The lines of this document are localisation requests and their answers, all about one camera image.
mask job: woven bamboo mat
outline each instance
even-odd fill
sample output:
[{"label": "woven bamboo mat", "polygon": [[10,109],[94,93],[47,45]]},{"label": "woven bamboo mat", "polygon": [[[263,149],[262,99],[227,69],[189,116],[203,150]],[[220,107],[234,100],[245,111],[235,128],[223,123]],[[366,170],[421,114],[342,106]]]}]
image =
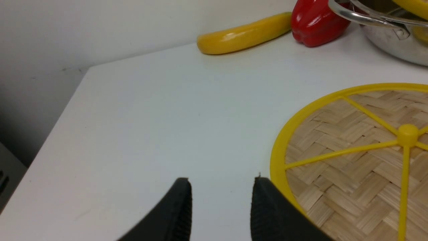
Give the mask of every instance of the woven bamboo mat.
[{"label": "woven bamboo mat", "polygon": [[[349,96],[395,128],[428,125],[428,94],[405,91]],[[296,129],[285,162],[292,163],[396,136],[345,100],[315,111]],[[419,138],[428,143],[428,134]],[[394,146],[287,170],[288,184],[309,218],[335,240],[397,240],[402,148]],[[409,241],[428,240],[428,152],[410,151]]]}]

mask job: pot handle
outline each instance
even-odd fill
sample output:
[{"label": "pot handle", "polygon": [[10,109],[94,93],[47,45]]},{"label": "pot handle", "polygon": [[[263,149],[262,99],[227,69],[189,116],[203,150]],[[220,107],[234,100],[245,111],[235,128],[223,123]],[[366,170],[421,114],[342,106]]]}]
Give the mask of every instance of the pot handle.
[{"label": "pot handle", "polygon": [[334,13],[341,16],[342,18],[362,25],[392,28],[400,40],[406,39],[410,36],[407,29],[403,28],[402,26],[387,22],[386,20],[380,18],[374,18],[354,12],[345,7],[342,7],[336,1],[338,0],[328,0],[328,6]]}]

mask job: white tabletop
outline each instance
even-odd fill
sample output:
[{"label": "white tabletop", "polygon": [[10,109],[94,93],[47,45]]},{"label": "white tabletop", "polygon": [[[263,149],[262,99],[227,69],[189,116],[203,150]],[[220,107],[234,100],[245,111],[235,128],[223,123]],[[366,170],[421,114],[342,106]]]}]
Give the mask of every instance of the white tabletop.
[{"label": "white tabletop", "polygon": [[328,93],[426,83],[354,26],[306,48],[291,35],[225,56],[195,44],[91,68],[0,216],[7,241],[113,241],[174,180],[193,189],[192,240],[250,240],[254,177],[284,123]]}]

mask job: pot rim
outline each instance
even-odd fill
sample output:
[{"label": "pot rim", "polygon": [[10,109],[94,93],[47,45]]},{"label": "pot rim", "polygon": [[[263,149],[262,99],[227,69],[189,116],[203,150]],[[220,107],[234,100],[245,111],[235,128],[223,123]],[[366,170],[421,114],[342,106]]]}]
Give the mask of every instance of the pot rim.
[{"label": "pot rim", "polygon": [[418,21],[418,20],[410,20],[410,19],[405,19],[405,18],[394,17],[391,15],[373,10],[373,9],[367,7],[366,5],[362,4],[359,0],[350,0],[350,2],[355,7],[359,8],[360,10],[362,10],[362,11],[364,11],[364,12],[366,12],[369,15],[372,15],[374,17],[383,18],[387,21],[398,22],[401,24],[413,24],[413,25],[428,27],[428,21]]}]

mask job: toy bell pepper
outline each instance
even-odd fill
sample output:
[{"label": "toy bell pepper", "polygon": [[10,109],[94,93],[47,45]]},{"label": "toy bell pepper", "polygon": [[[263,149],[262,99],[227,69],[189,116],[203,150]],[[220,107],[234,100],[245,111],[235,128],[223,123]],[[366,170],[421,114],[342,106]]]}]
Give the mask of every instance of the toy bell pepper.
[{"label": "toy bell pepper", "polygon": [[[340,5],[349,8],[350,3]],[[329,8],[328,0],[297,0],[291,15],[293,37],[307,47],[339,38],[350,23]]]}]

